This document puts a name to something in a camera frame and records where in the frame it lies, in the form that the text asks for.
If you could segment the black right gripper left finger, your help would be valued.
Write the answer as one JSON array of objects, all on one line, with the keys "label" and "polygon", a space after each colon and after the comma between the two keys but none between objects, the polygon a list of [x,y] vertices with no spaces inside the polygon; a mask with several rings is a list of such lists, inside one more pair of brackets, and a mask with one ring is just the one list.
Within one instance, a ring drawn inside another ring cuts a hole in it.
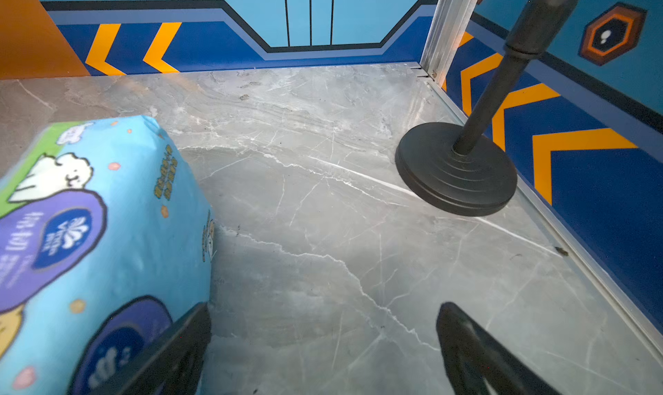
[{"label": "black right gripper left finger", "polygon": [[205,351],[211,341],[211,317],[201,302],[171,325],[147,349],[93,394],[198,393]]}]

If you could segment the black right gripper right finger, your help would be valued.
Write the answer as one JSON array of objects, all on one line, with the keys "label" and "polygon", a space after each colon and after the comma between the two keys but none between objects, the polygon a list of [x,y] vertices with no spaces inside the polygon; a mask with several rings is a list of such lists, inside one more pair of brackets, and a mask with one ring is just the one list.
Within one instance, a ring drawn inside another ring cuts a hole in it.
[{"label": "black right gripper right finger", "polygon": [[556,394],[459,306],[440,306],[436,331],[456,394]]}]

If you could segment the blue cartoon tissue pack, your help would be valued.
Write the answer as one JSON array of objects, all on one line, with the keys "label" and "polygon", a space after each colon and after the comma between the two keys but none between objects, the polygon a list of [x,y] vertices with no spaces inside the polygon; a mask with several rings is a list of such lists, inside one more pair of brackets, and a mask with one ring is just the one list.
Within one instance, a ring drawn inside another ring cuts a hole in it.
[{"label": "blue cartoon tissue pack", "polygon": [[88,394],[210,296],[215,221],[151,117],[45,128],[1,180],[1,391]]}]

